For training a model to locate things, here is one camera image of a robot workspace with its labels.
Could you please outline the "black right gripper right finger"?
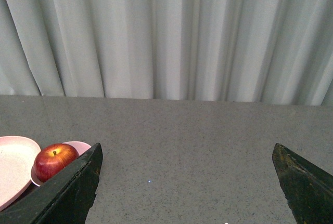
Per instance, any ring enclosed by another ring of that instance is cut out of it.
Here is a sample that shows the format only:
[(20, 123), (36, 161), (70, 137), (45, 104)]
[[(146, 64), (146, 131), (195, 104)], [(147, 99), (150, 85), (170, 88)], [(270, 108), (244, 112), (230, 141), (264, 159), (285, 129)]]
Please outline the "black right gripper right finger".
[(272, 161), (296, 223), (332, 223), (332, 175), (280, 143)]

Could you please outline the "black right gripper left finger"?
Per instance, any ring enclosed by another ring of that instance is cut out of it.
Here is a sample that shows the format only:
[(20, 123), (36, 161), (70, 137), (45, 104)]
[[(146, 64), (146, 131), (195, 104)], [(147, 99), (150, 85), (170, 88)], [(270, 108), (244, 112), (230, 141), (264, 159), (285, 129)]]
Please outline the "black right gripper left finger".
[(85, 223), (103, 162), (94, 144), (42, 186), (1, 212), (1, 223)]

